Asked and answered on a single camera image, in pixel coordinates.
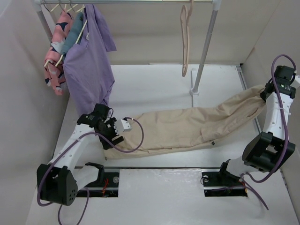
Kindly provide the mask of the beige trousers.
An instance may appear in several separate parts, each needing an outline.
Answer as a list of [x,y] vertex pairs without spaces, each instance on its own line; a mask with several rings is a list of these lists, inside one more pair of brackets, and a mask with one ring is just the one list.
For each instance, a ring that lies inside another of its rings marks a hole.
[[140,158],[212,148],[251,122],[266,103],[264,85],[242,91],[211,107],[146,112],[134,117],[132,130],[115,148],[104,151],[107,159]]

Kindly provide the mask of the beige plastic hanger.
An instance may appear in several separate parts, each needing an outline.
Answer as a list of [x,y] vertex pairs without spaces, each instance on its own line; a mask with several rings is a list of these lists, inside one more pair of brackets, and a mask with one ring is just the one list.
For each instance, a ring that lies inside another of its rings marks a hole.
[[182,36],[182,76],[185,77],[188,71],[189,56],[190,56],[190,31],[189,21],[193,12],[194,1],[189,1],[190,5],[187,8],[183,5],[180,12],[180,26]]

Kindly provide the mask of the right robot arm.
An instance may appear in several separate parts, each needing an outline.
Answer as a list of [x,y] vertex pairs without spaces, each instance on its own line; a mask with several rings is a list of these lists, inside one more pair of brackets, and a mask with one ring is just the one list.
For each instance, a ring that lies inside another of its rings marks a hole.
[[262,132],[246,147],[241,157],[229,159],[217,172],[219,183],[226,185],[240,179],[242,174],[263,172],[272,174],[294,153],[295,144],[288,138],[289,109],[296,94],[294,82],[299,83],[296,70],[277,66],[271,80],[260,94],[267,105]]

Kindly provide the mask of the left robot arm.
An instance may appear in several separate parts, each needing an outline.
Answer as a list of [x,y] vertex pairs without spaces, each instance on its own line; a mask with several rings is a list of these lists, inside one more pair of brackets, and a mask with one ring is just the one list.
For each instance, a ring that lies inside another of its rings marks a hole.
[[92,183],[100,186],[105,180],[103,165],[87,162],[76,170],[76,164],[94,140],[104,150],[115,147],[124,139],[118,136],[116,118],[109,117],[110,108],[96,104],[89,114],[82,114],[64,148],[48,163],[37,169],[37,203],[45,207],[52,203],[69,206],[78,191]]

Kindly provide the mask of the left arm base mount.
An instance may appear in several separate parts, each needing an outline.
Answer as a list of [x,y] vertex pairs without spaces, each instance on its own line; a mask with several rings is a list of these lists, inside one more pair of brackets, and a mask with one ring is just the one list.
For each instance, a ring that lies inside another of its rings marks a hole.
[[89,183],[90,198],[115,198],[119,195],[120,171],[106,168],[101,180]]

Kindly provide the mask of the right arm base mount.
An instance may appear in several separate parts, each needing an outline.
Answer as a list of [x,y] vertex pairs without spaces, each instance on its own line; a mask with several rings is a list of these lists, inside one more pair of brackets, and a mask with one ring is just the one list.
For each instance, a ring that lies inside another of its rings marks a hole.
[[204,171],[200,179],[205,197],[248,197],[244,183],[218,171]]

